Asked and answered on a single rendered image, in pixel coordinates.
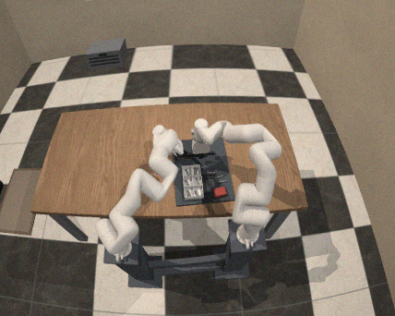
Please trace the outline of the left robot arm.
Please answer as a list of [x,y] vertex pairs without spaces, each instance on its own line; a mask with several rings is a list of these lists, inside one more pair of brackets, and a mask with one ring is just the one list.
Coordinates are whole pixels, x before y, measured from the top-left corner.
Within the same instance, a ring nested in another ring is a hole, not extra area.
[[153,149],[149,158],[151,170],[162,177],[163,181],[160,183],[145,170],[136,169],[129,179],[126,194],[111,210],[110,219],[102,218],[95,225],[102,244],[109,253],[116,256],[116,261],[119,261],[119,257],[123,260],[131,252],[130,242],[138,234],[138,224],[131,216],[141,205],[140,191],[152,201],[159,202],[165,197],[178,173],[178,167],[168,159],[178,143],[178,136],[174,130],[169,129],[169,133],[166,130],[162,125],[152,130]]

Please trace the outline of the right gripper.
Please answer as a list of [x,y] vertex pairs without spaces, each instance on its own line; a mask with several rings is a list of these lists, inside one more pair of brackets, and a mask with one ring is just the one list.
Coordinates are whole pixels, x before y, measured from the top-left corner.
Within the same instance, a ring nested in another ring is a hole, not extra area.
[[199,159],[202,159],[203,154],[209,152],[209,145],[206,143],[199,144],[192,140],[192,153],[198,154]]

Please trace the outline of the red rectangular block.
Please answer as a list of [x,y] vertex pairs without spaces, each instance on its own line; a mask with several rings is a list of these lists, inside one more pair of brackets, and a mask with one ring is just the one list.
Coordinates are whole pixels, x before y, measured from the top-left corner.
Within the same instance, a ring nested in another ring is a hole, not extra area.
[[213,189],[213,193],[214,193],[215,198],[219,198],[219,197],[222,197],[222,196],[226,196],[226,194],[227,194],[224,187],[221,187],[221,188],[214,188],[214,189]]

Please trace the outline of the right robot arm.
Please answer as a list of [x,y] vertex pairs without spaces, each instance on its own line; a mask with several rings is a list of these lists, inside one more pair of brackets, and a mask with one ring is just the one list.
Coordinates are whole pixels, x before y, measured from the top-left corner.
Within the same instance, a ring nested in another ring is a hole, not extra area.
[[[211,145],[222,135],[228,143],[259,141],[249,148],[249,157],[257,169],[256,184],[240,184],[233,207],[233,222],[241,225],[236,232],[237,239],[245,244],[247,249],[249,249],[250,243],[253,247],[261,227],[269,221],[270,212],[265,206],[271,200],[277,177],[271,160],[281,156],[281,145],[260,124],[232,125],[228,121],[219,121],[209,127],[207,120],[200,118],[195,121],[191,134],[194,135],[191,138],[196,143],[208,145]],[[244,226],[240,232],[242,225]]]

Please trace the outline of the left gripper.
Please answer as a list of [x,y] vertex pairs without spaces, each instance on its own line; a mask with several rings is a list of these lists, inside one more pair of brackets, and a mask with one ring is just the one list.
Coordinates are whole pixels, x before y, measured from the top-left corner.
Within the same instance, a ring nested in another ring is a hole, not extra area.
[[187,157],[187,152],[183,148],[183,142],[180,141],[179,139],[178,139],[178,143],[175,146],[175,148],[173,149],[172,153],[175,156],[178,156],[179,158],[182,158],[182,157],[186,158]]

